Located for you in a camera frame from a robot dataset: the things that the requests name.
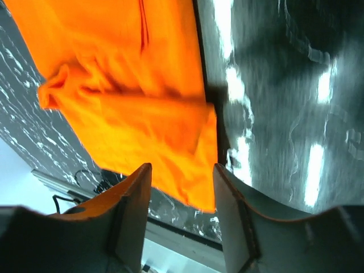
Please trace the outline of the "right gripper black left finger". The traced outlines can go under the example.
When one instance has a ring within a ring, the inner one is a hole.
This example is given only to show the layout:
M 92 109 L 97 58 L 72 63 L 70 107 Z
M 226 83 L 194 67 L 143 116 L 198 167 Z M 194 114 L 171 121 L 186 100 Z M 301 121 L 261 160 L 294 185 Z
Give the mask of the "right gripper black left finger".
M 1 208 L 2 272 L 139 272 L 152 166 L 63 214 Z

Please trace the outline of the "orange t shirt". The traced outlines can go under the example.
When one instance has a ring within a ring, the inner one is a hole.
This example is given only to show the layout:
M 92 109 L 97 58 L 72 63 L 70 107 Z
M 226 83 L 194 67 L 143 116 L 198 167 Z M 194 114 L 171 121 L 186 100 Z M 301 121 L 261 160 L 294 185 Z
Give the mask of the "orange t shirt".
M 217 118 L 205 99 L 192 1 L 6 1 L 58 110 L 95 163 L 216 209 Z

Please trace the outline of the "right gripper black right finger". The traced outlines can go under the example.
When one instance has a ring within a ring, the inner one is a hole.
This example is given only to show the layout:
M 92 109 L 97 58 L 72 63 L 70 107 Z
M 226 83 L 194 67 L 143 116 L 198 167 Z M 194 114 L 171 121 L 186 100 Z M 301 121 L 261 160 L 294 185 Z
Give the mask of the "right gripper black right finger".
M 309 214 L 216 164 L 213 184 L 227 272 L 362 272 L 363 207 Z

